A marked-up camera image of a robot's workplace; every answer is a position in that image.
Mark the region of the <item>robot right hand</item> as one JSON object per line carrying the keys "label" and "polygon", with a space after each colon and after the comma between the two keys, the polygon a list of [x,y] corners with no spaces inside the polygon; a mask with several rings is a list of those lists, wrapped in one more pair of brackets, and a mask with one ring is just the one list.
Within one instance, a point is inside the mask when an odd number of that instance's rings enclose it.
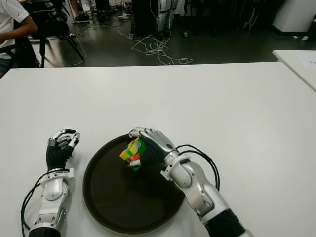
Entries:
{"label": "robot right hand", "polygon": [[162,164],[165,157],[175,149],[174,144],[161,131],[152,128],[136,127],[128,136],[139,138],[146,146],[140,159],[128,163],[130,168]]}

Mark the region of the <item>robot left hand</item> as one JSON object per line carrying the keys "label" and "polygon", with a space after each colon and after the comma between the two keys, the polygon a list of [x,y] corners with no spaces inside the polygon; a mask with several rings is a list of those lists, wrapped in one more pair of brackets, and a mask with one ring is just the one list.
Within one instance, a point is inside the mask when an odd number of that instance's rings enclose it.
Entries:
{"label": "robot left hand", "polygon": [[73,129],[60,129],[47,142],[47,170],[64,169],[76,145],[80,141],[80,133]]}

